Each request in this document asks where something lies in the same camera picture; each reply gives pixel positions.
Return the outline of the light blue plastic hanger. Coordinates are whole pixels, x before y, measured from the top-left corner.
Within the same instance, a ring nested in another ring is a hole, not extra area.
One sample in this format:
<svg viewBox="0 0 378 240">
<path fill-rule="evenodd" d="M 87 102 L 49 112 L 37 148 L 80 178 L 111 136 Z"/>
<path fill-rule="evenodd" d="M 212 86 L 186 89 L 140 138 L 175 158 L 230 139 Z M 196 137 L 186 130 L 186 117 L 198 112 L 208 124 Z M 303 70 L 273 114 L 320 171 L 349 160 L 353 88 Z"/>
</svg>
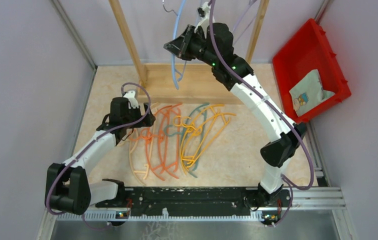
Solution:
<svg viewBox="0 0 378 240">
<path fill-rule="evenodd" d="M 202 24 L 205 22 L 205 17 L 208 16 L 209 11 L 209 3 L 200 1 L 199 6 L 196 9 L 196 25 L 189 24 L 181 35 L 177 35 L 185 4 L 186 1 L 183 0 L 176 12 L 176 20 L 172 34 L 174 39 L 165 43 L 163 46 L 163 48 L 171 54 L 171 77 L 176 90 L 180 89 L 179 82 L 184 77 L 187 62 L 197 59 L 200 55 L 199 53 L 196 53 L 196 51 L 200 50 L 201 41 L 205 39 L 205 28 Z M 184 61 L 183 69 L 181 71 L 176 69 L 176 59 Z"/>
</svg>

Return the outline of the lilac plastic hanger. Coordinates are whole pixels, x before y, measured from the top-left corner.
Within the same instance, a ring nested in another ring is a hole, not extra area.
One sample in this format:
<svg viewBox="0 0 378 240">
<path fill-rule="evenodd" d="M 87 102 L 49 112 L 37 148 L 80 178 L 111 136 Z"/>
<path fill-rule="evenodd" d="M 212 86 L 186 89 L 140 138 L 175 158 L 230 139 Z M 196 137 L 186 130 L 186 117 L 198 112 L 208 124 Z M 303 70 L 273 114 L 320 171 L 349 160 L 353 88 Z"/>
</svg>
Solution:
<svg viewBox="0 0 378 240">
<path fill-rule="evenodd" d="M 242 20 L 248 13 L 248 11 L 251 9 L 251 7 L 257 2 L 258 0 L 249 0 L 247 6 L 244 8 L 242 14 L 238 17 L 236 23 L 233 25 L 232 33 L 235 34 L 237 32 L 238 27 L 240 26 Z M 244 27 L 243 31 L 233 40 L 233 44 L 236 44 L 241 37 L 245 34 L 245 32 L 248 30 L 248 28 L 253 24 L 253 22 L 257 18 L 257 13 L 252 17 L 250 22 Z"/>
</svg>

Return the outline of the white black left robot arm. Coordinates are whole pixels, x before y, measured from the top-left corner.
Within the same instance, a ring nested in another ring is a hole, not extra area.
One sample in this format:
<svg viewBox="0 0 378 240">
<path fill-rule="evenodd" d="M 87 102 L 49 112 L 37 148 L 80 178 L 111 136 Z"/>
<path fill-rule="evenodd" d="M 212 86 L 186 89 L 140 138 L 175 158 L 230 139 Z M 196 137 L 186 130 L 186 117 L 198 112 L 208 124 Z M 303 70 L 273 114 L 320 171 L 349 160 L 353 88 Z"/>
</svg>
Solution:
<svg viewBox="0 0 378 240">
<path fill-rule="evenodd" d="M 89 142 L 63 163 L 48 167 L 44 203 L 50 214 L 80 216 L 90 205 L 105 200 L 115 207 L 126 203 L 127 193 L 120 189 L 119 181 L 103 180 L 93 185 L 88 181 L 88 174 L 122 141 L 129 129 L 151 127 L 155 123 L 151 99 L 140 105 L 136 91 L 126 91 L 126 86 L 127 82 L 121 86 L 121 96 L 112 99 L 110 113 L 104 116 Z"/>
</svg>

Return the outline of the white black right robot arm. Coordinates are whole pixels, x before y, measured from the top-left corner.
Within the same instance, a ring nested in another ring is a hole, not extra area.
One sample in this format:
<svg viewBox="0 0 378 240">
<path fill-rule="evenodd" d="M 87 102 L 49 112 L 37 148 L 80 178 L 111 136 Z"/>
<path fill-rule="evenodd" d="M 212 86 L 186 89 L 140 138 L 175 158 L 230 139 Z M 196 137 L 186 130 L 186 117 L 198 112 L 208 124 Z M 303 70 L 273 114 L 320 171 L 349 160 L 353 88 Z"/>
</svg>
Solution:
<svg viewBox="0 0 378 240">
<path fill-rule="evenodd" d="M 258 193 L 247 198 L 247 205 L 272 206 L 283 187 L 282 174 L 306 134 L 306 125 L 287 118 L 270 99 L 251 66 L 234 53 L 233 34 L 226 24 L 214 23 L 206 29 L 188 25 L 180 38 L 182 46 L 177 56 L 211 66 L 215 79 L 240 99 L 266 130 L 269 142 L 260 149 L 265 173 Z"/>
</svg>

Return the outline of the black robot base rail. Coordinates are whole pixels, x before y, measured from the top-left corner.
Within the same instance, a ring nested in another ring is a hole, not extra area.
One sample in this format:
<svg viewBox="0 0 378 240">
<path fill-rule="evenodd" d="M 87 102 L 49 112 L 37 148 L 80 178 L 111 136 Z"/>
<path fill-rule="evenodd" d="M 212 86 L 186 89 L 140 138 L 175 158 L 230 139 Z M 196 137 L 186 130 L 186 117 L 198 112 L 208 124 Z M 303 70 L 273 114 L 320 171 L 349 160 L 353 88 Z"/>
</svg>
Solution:
<svg viewBox="0 0 378 240">
<path fill-rule="evenodd" d="M 114 226 L 150 221 L 254 221 L 266 226 L 281 219 L 292 205 L 292 193 L 259 187 L 124 187 L 112 196 L 95 198 L 88 188 L 52 195 L 50 207 L 86 221 L 105 220 Z"/>
</svg>

